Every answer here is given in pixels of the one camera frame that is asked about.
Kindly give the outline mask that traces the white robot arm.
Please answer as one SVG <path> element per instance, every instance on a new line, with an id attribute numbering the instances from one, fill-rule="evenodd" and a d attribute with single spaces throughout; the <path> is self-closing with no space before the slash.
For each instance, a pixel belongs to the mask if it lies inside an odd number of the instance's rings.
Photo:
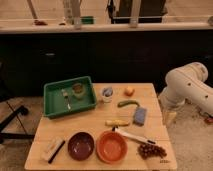
<path id="1" fill-rule="evenodd" d="M 200 62 L 186 64 L 166 74 L 166 87 L 158 96 L 164 125 L 173 121 L 186 100 L 206 115 L 207 124 L 213 124 L 213 87 L 205 84 L 207 78 L 208 70 Z"/>

